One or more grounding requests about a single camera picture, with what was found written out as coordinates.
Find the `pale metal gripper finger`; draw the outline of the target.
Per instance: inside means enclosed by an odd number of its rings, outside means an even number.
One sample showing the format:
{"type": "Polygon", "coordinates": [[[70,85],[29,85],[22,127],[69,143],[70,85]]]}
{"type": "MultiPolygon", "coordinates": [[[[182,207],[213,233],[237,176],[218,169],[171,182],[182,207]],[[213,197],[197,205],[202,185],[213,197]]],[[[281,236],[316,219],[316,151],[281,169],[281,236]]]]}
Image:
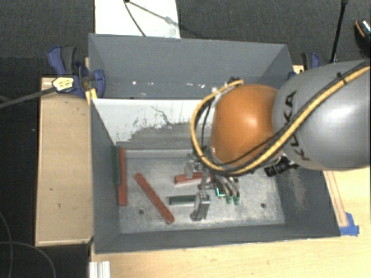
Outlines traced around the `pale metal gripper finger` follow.
{"type": "Polygon", "coordinates": [[[185,177],[187,179],[200,179],[203,175],[203,165],[201,160],[194,154],[188,154],[185,165],[185,177]]]}
{"type": "Polygon", "coordinates": [[[206,192],[198,192],[195,197],[194,211],[190,214],[192,221],[205,220],[210,206],[210,196],[206,192]]]}

